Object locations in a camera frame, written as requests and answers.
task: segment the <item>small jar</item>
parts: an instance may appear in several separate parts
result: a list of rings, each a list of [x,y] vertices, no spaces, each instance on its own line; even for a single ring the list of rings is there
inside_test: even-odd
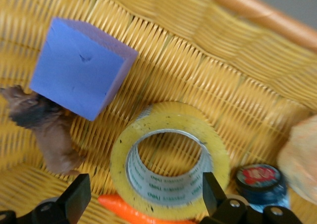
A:
[[[236,183],[239,194],[260,213],[266,206],[290,209],[285,178],[272,166],[256,164],[241,167],[237,172]]]

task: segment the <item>wooden handle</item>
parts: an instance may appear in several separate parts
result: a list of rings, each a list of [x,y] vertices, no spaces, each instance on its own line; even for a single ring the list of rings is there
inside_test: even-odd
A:
[[[317,53],[317,31],[260,0],[215,0],[252,22],[275,31],[288,40]]]

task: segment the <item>brown toy animal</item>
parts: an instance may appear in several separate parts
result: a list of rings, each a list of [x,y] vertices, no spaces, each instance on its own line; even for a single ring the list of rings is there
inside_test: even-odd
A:
[[[73,169],[84,158],[72,148],[69,133],[74,116],[65,116],[63,107],[44,96],[25,94],[19,85],[1,88],[0,93],[9,103],[11,120],[34,132],[47,169],[65,175],[79,174]]]

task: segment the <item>orange object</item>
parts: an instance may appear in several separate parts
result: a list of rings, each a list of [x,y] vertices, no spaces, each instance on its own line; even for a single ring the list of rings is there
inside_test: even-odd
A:
[[[165,221],[151,218],[132,208],[118,194],[101,195],[98,201],[105,208],[132,224],[195,224],[192,221]]]

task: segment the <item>blue foam cube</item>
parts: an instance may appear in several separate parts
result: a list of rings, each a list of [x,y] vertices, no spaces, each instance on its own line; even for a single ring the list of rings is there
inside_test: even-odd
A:
[[[87,22],[54,18],[30,88],[94,120],[113,100],[137,56]]]

